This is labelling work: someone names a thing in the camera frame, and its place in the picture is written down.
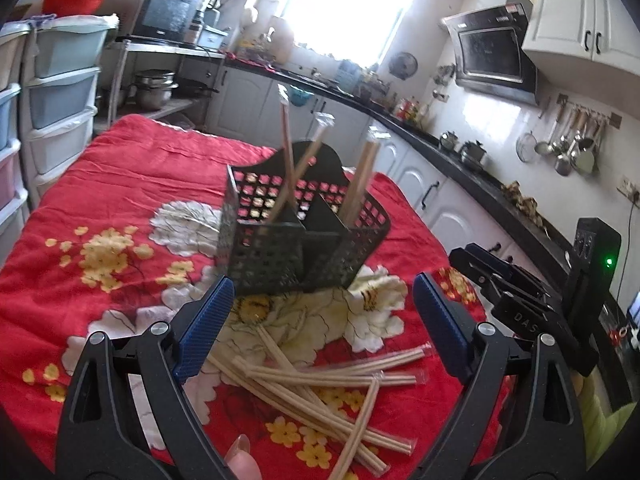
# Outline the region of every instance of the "screw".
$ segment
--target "screw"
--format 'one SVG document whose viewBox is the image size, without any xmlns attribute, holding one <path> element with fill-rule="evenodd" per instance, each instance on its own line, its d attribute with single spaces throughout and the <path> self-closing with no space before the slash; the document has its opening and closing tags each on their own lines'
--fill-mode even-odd
<svg viewBox="0 0 640 480">
<path fill-rule="evenodd" d="M 491 323 L 481 323 L 478 325 L 478 332 L 482 335 L 494 335 L 495 326 L 493 326 Z"/>
<path fill-rule="evenodd" d="M 104 341 L 104 332 L 94 332 L 89 336 L 89 343 L 97 345 Z"/>
<path fill-rule="evenodd" d="M 547 346 L 553 346 L 556 344 L 556 340 L 551 334 L 543 334 L 540 336 L 540 341 L 542 341 Z"/>
<path fill-rule="evenodd" d="M 151 325 L 151 333 L 153 335 L 162 335 L 167 330 L 169 330 L 169 325 L 164 321 L 158 321 L 157 323 L 153 323 L 153 325 Z"/>
</svg>

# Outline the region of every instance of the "black mesh basket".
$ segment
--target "black mesh basket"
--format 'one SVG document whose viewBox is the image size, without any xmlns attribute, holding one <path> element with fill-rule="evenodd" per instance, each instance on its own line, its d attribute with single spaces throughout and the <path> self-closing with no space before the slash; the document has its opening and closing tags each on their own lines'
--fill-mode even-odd
<svg viewBox="0 0 640 480">
<path fill-rule="evenodd" d="M 302 158 L 309 141 L 293 144 Z M 284 182 L 284 152 L 254 166 L 228 166 L 216 264 L 236 294 L 347 288 L 391 227 L 383 207 L 366 193 L 354 227 L 337 216 L 347 193 L 340 158 L 323 144 L 304 180 L 296 183 L 296 210 L 286 205 L 263 223 Z"/>
</svg>

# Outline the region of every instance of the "microwave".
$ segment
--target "microwave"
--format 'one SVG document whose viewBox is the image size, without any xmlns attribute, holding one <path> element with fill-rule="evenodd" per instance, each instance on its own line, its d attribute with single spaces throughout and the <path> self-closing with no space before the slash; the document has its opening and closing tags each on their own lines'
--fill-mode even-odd
<svg viewBox="0 0 640 480">
<path fill-rule="evenodd" d="M 99 13 L 117 14 L 118 36 L 181 43 L 202 0 L 104 0 Z"/>
<path fill-rule="evenodd" d="M 456 55 L 456 83 L 538 104 L 538 69 L 522 51 L 529 20 L 522 4 L 465 12 L 444 20 Z"/>
</svg>

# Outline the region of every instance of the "window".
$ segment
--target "window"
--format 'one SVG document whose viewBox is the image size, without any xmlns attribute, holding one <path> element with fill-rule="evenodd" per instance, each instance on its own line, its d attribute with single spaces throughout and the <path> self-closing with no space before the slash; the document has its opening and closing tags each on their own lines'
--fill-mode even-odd
<svg viewBox="0 0 640 480">
<path fill-rule="evenodd" d="M 370 66 L 382 58 L 411 0 L 289 0 L 283 17 L 296 42 Z"/>
</svg>

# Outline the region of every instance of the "cable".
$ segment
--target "cable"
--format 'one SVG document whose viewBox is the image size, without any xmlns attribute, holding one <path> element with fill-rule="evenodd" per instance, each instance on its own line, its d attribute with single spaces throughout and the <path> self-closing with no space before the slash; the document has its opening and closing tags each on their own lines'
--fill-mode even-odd
<svg viewBox="0 0 640 480">
<path fill-rule="evenodd" d="M 636 208 L 636 203 L 640 198 L 640 192 L 636 191 L 633 193 L 633 200 L 631 203 L 631 211 L 629 212 L 629 222 L 626 228 L 626 255 L 625 255 L 625 263 L 622 265 L 622 276 L 620 276 L 620 282 L 618 283 L 618 293 L 616 294 L 616 303 L 620 300 L 620 289 L 622 289 L 622 282 L 625 279 L 625 270 L 626 270 L 626 261 L 629 259 L 629 253 L 631 252 L 631 218 L 634 214 L 634 209 Z"/>
</svg>

